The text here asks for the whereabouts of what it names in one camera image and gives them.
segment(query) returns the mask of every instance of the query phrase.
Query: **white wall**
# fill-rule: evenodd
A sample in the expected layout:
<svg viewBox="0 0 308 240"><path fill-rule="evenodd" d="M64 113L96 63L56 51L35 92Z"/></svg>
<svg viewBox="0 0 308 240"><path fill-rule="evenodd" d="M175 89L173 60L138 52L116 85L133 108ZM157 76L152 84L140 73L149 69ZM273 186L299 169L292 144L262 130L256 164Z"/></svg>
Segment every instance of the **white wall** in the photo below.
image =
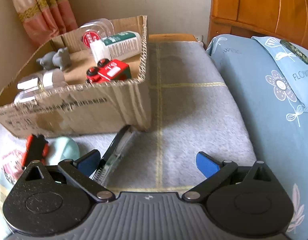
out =
<svg viewBox="0 0 308 240"><path fill-rule="evenodd" d="M78 25L145 14L153 33L208 33L211 0L70 0Z"/></svg>
<svg viewBox="0 0 308 240"><path fill-rule="evenodd" d="M12 0L0 0L0 91L34 51Z"/></svg>

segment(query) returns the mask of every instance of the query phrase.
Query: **plastic container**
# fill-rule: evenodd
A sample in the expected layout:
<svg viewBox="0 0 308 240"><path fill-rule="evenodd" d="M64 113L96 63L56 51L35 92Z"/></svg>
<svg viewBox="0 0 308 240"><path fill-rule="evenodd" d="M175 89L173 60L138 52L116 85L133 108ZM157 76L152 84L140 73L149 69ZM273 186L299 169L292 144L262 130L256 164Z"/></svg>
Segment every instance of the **plastic container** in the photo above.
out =
<svg viewBox="0 0 308 240"><path fill-rule="evenodd" d="M105 18L83 24L78 33L82 46L90 48L90 43L115 34L113 24Z"/></svg>
<svg viewBox="0 0 308 240"><path fill-rule="evenodd" d="M14 103L23 103L35 99L35 95L52 90L57 87L65 87L65 77L59 69L49 71L40 71L22 78L18 83L18 89L25 89L18 93L14 99Z"/></svg>
<svg viewBox="0 0 308 240"><path fill-rule="evenodd" d="M103 58L124 60L141 53L141 36L126 31L102 38L90 44L95 62Z"/></svg>
<svg viewBox="0 0 308 240"><path fill-rule="evenodd" d="M18 83L18 89L27 90L34 87L49 87L52 84L65 81L64 74L59 68L49 71L39 71L22 78Z"/></svg>

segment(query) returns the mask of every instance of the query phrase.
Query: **red toy car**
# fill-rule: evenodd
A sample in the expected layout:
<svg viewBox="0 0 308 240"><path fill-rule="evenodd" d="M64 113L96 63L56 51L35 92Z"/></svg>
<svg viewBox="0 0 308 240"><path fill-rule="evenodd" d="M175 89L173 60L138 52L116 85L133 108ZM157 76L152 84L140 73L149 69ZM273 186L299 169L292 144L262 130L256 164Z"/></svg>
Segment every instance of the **red toy car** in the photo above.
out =
<svg viewBox="0 0 308 240"><path fill-rule="evenodd" d="M101 83L132 78L130 66L117 59L109 61L107 58L104 58L97 65L97 67L92 67L86 72L87 83Z"/></svg>

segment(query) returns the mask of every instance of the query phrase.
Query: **gray toy animal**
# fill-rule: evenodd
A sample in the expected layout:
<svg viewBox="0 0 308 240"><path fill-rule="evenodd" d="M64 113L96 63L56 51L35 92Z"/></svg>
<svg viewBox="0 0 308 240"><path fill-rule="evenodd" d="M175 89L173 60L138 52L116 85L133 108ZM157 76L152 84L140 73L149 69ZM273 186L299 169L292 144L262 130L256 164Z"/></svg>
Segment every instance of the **gray toy animal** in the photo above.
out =
<svg viewBox="0 0 308 240"><path fill-rule="evenodd" d="M45 54L42 58L38 58L36 62L45 70L60 68L64 71L71 65L70 53L67 47L61 48L58 52L51 51Z"/></svg>

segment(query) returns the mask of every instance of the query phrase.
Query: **wooden bed frame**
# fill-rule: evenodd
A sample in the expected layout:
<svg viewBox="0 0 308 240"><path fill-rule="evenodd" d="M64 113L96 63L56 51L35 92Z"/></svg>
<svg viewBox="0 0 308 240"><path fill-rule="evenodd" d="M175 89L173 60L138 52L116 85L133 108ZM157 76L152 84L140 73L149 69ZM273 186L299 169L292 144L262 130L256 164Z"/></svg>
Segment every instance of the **wooden bed frame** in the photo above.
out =
<svg viewBox="0 0 308 240"><path fill-rule="evenodd" d="M308 0L212 0L207 44L226 33L284 38L308 49Z"/></svg>

